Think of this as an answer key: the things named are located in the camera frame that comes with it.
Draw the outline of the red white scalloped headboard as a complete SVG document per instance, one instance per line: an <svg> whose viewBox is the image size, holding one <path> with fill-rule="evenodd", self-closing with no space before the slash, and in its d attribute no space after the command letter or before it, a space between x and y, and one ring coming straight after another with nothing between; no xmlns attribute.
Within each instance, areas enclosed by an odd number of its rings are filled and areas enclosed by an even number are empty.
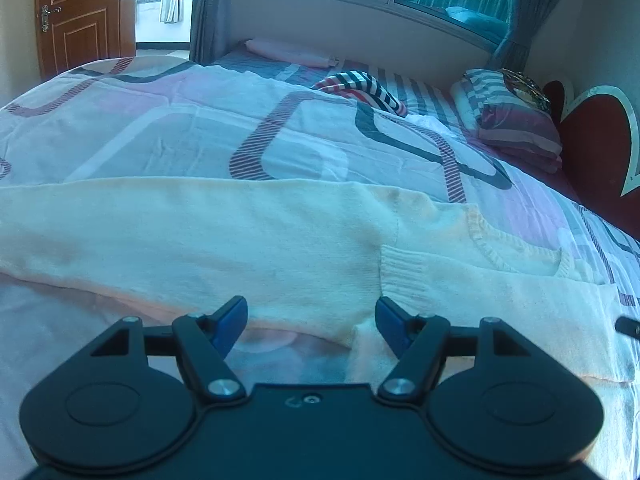
<svg viewBox="0 0 640 480"><path fill-rule="evenodd" d="M582 205L639 236L639 114L622 89L595 86L579 96L565 78L544 85L563 144L564 176Z"/></svg>

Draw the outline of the pink small pillow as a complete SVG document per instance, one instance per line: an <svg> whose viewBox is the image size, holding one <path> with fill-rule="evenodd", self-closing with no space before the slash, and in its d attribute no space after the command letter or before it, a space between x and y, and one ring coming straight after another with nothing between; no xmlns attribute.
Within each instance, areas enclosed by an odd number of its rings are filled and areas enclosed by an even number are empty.
<svg viewBox="0 0 640 480"><path fill-rule="evenodd" d="M273 61L312 68L331 68L338 64L338 59L335 56L277 40L253 38L245 41L245 47L250 52Z"/></svg>

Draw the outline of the grey curtain left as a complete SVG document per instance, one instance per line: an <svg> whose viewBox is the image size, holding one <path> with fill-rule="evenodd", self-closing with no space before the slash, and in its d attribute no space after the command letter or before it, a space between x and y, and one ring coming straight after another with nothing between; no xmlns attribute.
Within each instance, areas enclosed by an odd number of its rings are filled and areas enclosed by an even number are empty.
<svg viewBox="0 0 640 480"><path fill-rule="evenodd" d="M191 62L210 65L227 53L231 34L230 16L231 0L193 0Z"/></svg>

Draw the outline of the grey curtain right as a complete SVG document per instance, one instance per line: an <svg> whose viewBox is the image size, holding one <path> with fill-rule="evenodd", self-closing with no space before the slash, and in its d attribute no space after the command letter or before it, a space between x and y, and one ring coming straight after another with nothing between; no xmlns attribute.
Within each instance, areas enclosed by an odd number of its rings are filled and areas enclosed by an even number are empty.
<svg viewBox="0 0 640 480"><path fill-rule="evenodd" d="M491 55L490 70L524 70L537 32L560 0L510 0L508 30Z"/></svg>

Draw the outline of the red black striped cloth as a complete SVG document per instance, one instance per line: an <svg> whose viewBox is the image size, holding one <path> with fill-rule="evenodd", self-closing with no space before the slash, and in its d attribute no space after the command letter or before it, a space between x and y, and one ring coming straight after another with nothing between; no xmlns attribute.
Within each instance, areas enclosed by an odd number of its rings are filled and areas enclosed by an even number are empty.
<svg viewBox="0 0 640 480"><path fill-rule="evenodd" d="M346 70L327 76L316 82L312 88L324 93L356 100L382 112L399 117L408 115L408 108L391 94L373 76L362 70Z"/></svg>

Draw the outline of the striped purple pillow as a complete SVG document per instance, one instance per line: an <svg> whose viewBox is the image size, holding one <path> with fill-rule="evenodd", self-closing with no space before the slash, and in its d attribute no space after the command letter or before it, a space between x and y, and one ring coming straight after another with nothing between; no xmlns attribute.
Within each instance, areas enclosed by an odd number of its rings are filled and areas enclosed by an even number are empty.
<svg viewBox="0 0 640 480"><path fill-rule="evenodd" d="M480 142L549 174L561 169L563 145L551 114L514 96L499 70L467 70L450 93Z"/></svg>

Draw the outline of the teal cushion on sill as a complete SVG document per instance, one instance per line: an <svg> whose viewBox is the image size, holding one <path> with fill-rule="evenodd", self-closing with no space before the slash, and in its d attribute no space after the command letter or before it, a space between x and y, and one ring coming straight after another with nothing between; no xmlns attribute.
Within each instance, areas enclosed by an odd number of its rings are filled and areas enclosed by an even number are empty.
<svg viewBox="0 0 640 480"><path fill-rule="evenodd" d="M509 30L506 22L464 6L448 6L446 13L453 20L495 44L503 40Z"/></svg>

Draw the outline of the cream knit sweater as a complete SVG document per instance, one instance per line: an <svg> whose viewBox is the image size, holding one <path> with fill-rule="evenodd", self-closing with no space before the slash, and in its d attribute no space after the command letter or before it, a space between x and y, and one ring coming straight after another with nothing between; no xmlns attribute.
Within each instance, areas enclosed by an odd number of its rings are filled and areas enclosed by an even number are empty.
<svg viewBox="0 0 640 480"><path fill-rule="evenodd" d="M492 226L477 206L386 186L122 178L1 192L1 269L171 313L241 295L256 328L350 349L380 378L390 348L376 300L454 325L501 318L571 372L639 376L614 321L617 288L574 252Z"/></svg>

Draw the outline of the striped bed sheet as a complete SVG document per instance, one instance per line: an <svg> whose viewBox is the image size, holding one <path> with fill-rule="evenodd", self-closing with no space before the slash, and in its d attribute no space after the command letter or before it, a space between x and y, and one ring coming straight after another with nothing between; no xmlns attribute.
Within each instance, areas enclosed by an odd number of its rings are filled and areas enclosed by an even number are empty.
<svg viewBox="0 0 640 480"><path fill-rule="evenodd" d="M522 170L531 177L553 188L556 192L579 203L579 198L570 182L559 169L554 174L549 174L525 160L518 159L509 154L503 154L490 146L480 143L476 135L463 125L461 112L454 104L454 98L448 90L430 86L422 81L417 81L408 76L392 73L385 68L368 65L353 60L341 60L337 66L319 68L298 65L295 63L273 61L269 58L252 53L244 46L239 46L230 53L224 55L215 62L227 70L235 70L244 73L251 72L268 79L277 79L298 84L307 88L312 87L326 76L333 76L349 70L361 70L375 76L375 78L393 96L400 99L408 106L408 111L413 115L435 116L452 134L461 140L479 148L485 154L495 156L502 162Z"/></svg>

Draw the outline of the brown wooden door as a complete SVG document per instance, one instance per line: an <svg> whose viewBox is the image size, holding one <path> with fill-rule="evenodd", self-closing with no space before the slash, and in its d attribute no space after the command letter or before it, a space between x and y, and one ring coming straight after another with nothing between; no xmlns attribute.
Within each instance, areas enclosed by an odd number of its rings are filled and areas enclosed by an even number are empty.
<svg viewBox="0 0 640 480"><path fill-rule="evenodd" d="M136 0L35 0L41 78L136 54Z"/></svg>

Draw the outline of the patterned pastel quilt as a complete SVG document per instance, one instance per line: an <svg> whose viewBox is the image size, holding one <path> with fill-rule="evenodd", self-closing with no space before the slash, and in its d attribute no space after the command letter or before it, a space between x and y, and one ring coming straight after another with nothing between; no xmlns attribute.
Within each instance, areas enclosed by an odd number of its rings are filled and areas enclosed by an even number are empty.
<svg viewBox="0 0 640 480"><path fill-rule="evenodd" d="M419 125L297 84L175 58L93 62L2 110L1 192L122 178L359 183L474 205L500 231L574 252L617 288L617 316L639 313L638 237L434 120ZM18 423L34 385L120 318L166 325L185 314L23 281L1 269L2 477L21 478L35 466ZM231 352L246 384L378 385L395 364L390 351L380 378L353 378L349 348L256 328L251 319ZM605 410L590 465L608 479L636 478L639 376L626 384L583 378Z"/></svg>

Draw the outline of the dark patterned item on pillow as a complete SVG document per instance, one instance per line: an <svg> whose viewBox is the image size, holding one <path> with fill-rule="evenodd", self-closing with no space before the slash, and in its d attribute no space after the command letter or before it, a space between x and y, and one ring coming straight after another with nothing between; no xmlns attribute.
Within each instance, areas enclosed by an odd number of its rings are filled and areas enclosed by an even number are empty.
<svg viewBox="0 0 640 480"><path fill-rule="evenodd" d="M503 76L504 85L514 96L537 110L551 114L549 99L533 79L507 68L500 68L499 73Z"/></svg>

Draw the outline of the grey curtain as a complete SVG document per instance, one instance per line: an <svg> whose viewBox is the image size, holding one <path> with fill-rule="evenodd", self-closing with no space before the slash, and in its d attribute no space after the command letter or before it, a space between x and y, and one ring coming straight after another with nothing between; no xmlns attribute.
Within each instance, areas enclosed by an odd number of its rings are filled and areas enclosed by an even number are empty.
<svg viewBox="0 0 640 480"><path fill-rule="evenodd" d="M231 34L230 16L231 0L193 0L191 62L210 65L227 53Z"/></svg>
<svg viewBox="0 0 640 480"><path fill-rule="evenodd" d="M508 30L491 55L490 70L524 70L537 32L560 0L510 0Z"/></svg>

